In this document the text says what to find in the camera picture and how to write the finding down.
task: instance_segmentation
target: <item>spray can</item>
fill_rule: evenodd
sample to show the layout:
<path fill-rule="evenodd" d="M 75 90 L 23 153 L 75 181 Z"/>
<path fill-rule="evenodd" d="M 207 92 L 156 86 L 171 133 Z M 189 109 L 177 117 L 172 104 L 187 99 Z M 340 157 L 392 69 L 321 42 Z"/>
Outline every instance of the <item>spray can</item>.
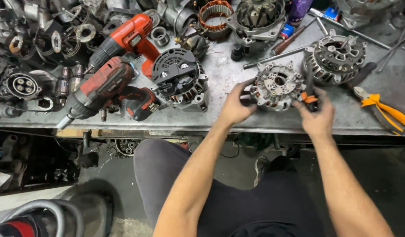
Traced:
<path fill-rule="evenodd" d="M 288 24 L 299 27 L 313 0 L 293 0 L 289 13 Z"/>

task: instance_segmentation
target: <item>forearm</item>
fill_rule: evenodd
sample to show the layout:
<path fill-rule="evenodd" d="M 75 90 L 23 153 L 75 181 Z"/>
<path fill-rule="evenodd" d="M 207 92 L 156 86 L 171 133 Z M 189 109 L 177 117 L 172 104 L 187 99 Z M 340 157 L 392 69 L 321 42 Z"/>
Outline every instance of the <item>forearm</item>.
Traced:
<path fill-rule="evenodd" d="M 326 201 L 339 237 L 393 236 L 378 208 L 363 190 L 332 137 L 313 139 Z"/>
<path fill-rule="evenodd" d="M 196 225 L 211 188 L 216 160 L 229 130 L 229 125 L 216 121 L 189 157 L 163 205 L 154 236 L 196 235 Z"/>

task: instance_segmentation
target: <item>hand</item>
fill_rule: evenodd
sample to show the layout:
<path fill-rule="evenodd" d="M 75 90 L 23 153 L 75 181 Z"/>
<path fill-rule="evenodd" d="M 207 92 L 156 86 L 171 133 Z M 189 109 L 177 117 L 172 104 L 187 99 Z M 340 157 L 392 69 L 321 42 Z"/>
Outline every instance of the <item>hand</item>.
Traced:
<path fill-rule="evenodd" d="M 302 116 L 302 126 L 312 141 L 332 139 L 334 113 L 336 109 L 331 104 L 326 91 L 314 87 L 315 94 L 319 98 L 319 112 L 311 113 L 306 105 L 300 101 L 294 101 L 295 106 Z"/>
<path fill-rule="evenodd" d="M 244 106 L 240 101 L 241 95 L 250 94 L 249 92 L 243 91 L 243 89 L 252 85 L 254 81 L 255 78 L 237 83 L 233 87 L 221 108 L 218 121 L 226 123 L 227 126 L 232 126 L 244 121 L 256 110 L 257 106 L 255 104 Z"/>

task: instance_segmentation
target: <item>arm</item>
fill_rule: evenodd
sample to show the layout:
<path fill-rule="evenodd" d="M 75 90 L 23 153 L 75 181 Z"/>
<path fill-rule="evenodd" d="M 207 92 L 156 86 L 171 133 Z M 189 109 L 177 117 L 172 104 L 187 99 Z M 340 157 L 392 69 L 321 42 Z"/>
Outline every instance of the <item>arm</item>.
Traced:
<path fill-rule="evenodd" d="M 232 125 L 244 121 L 256 105 L 245 107 L 239 101 L 243 89 L 253 80 L 238 83 L 227 96 L 218 120 L 189 157 L 175 180 L 158 216 L 153 237 L 192 237 L 207 200 L 214 167 Z"/>
<path fill-rule="evenodd" d="M 319 95 L 321 111 L 311 113 L 301 102 L 294 102 L 302 125 L 317 152 L 328 210 L 339 237 L 393 237 L 378 208 L 360 186 L 331 136 L 335 108 L 324 90 Z"/>

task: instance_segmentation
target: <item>left hand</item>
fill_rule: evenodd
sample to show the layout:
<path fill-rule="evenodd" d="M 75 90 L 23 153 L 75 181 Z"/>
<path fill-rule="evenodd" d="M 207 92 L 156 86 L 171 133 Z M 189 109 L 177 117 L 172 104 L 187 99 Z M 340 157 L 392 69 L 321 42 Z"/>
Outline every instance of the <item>left hand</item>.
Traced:
<path fill-rule="evenodd" d="M 228 94 L 226 101 L 221 108 L 220 115 L 218 116 L 218 121 L 226 123 L 227 126 L 232 126 L 243 122 L 247 117 L 249 117 L 257 109 L 257 105 L 251 104 L 249 106 L 242 105 L 240 101 L 241 95 L 250 94 L 249 92 L 243 91 L 245 87 L 252 85 L 255 78 L 237 83 L 231 92 Z"/>

